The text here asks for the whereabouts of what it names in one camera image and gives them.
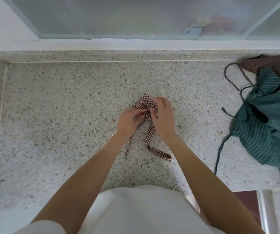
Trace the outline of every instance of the person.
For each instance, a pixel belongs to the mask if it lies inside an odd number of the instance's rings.
[[[134,134],[146,109],[130,108],[119,117],[117,132],[53,195],[32,222],[16,234],[76,233],[264,233],[228,187],[176,134],[171,103],[151,98],[150,109],[159,136],[180,165],[210,225],[177,191],[156,186],[116,188],[100,193],[122,146]]]

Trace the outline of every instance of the shirt sleeve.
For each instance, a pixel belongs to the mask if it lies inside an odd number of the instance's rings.
[[[30,223],[13,234],[66,234],[62,226],[54,221],[41,220]]]

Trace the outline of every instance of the white t-shirt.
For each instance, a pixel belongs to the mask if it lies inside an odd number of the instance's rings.
[[[65,234],[53,221],[37,221],[15,234]],[[156,186],[100,193],[78,234],[225,234],[209,227],[177,191]]]

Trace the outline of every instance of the person's right hand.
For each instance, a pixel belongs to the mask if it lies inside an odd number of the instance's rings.
[[[159,136],[167,143],[167,140],[176,136],[171,103],[168,99],[162,97],[151,98],[151,101],[156,102],[158,106],[158,117],[153,108],[150,108],[153,124]]]

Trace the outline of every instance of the forearm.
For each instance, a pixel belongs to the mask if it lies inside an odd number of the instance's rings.
[[[179,136],[166,141],[209,223],[227,234],[264,233],[233,192]]]
[[[113,136],[60,187],[32,222],[52,220],[62,225],[67,234],[77,233],[124,142]]]

